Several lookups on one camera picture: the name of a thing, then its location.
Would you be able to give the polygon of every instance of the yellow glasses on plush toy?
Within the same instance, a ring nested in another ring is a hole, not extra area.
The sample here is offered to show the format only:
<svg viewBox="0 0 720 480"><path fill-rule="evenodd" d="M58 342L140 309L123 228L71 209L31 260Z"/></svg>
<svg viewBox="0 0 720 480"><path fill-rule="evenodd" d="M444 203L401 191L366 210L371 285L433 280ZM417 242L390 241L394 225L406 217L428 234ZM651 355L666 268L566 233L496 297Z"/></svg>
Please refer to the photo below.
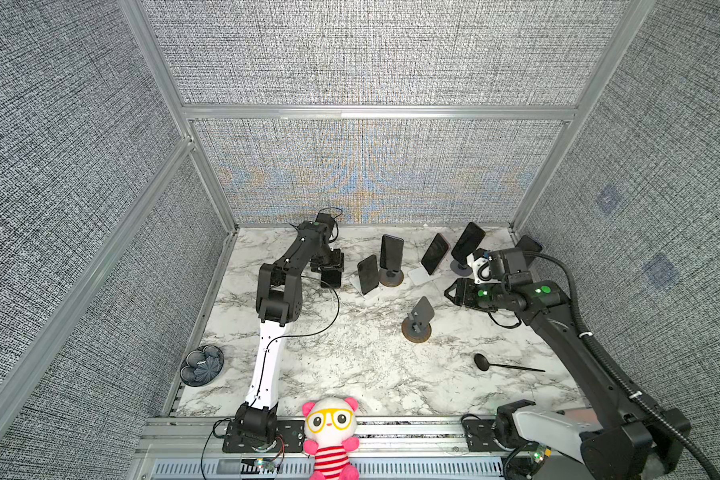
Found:
<svg viewBox="0 0 720 480"><path fill-rule="evenodd" d="M313 412L307 418L307 426L312 433L320 433L326 424L345 430L351 423L352 412L344 408L324 408L319 412Z"/></svg>

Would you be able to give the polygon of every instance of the round phone stand base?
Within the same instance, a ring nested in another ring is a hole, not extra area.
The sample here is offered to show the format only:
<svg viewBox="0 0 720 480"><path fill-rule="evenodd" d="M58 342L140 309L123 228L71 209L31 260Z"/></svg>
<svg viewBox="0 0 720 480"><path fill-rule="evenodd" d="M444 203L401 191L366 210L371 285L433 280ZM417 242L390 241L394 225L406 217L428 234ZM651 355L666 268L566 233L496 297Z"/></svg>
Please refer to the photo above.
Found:
<svg viewBox="0 0 720 480"><path fill-rule="evenodd" d="M417 332L413 328L413 322L406 318L402 324L403 336L413 343L424 343L432 336L432 324L427 323L426 327Z"/></svg>
<svg viewBox="0 0 720 480"><path fill-rule="evenodd" d="M403 283L404 275L401 270L378 269L378 281L384 286L399 286Z"/></svg>
<svg viewBox="0 0 720 480"><path fill-rule="evenodd" d="M470 276L472 274L472 267L470 265L461 265L458 260L451 262L451 270L459 276Z"/></svg>

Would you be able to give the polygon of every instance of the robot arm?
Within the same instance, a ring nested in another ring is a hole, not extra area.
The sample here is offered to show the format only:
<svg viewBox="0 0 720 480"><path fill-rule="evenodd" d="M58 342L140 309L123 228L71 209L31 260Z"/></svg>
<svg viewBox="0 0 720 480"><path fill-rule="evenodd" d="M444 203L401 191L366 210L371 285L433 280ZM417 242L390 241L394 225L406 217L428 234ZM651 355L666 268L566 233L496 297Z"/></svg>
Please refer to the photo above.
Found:
<svg viewBox="0 0 720 480"><path fill-rule="evenodd" d="M344 254L328 245L335 226L334 218L322 213L313 222L301 222L285 254L259 269L256 312L261 324L256 366L246 400L230 424L238 443L259 448L275 441L280 361L291 324L302 312L302 272L309 264L312 272L321 274L321 285L341 286Z"/></svg>
<svg viewBox="0 0 720 480"><path fill-rule="evenodd" d="M469 278L459 279L445 291L446 297L456 305L483 312L515 312L557 354L594 410L591 420L585 421L527 400L502 406L494 424L499 443L508 448L528 441L551 446L585 464L597 479L637 478L641 474L648 478L671 472L680 458L681 444L632 402L594 358L580 338L591 333L576 330L566 293L554 282L533 282L518 248L492 252L488 261L491 276L499 283L476 285ZM621 378L629 379L607 354L606 360ZM640 390L628 381L634 390ZM665 410L647 394L641 395L672 426L688 433L690 423L679 410Z"/></svg>

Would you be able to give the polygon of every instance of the red striped shirt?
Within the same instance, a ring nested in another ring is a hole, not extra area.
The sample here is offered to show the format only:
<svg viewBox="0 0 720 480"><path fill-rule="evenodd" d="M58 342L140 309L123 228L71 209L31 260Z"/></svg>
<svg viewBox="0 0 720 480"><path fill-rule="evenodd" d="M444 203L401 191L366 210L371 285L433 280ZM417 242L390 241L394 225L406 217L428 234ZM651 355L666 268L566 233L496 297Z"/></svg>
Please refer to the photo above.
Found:
<svg viewBox="0 0 720 480"><path fill-rule="evenodd" d="M342 446L319 448L315 454L315 471L325 475L326 480L338 478L348 463L347 451Z"/></svg>

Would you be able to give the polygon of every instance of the smartphone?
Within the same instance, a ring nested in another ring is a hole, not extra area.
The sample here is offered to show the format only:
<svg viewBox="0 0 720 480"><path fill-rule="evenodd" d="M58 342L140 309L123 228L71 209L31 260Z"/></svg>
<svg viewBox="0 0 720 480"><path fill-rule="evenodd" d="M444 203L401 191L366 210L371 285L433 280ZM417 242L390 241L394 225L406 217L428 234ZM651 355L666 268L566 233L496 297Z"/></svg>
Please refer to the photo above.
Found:
<svg viewBox="0 0 720 480"><path fill-rule="evenodd" d="M442 234L434 236L429 248L424 252L424 258L422 258L422 265L428 274L431 275L434 273L435 269L440 265L440 261L448 253L448 249L450 248L451 246Z"/></svg>
<svg viewBox="0 0 720 480"><path fill-rule="evenodd" d="M379 267L399 272L403 266L403 244L402 238L392 235L382 236L382 258L378 263Z"/></svg>
<svg viewBox="0 0 720 480"><path fill-rule="evenodd" d="M479 246L480 242L485 238L485 231L477 226L476 223L470 222L467 228L456 242L451 255L461 265L467 264L467 256L473 253Z"/></svg>
<svg viewBox="0 0 720 480"><path fill-rule="evenodd" d="M360 291L363 295L378 286L376 255L371 255L358 263L358 276L360 277Z"/></svg>

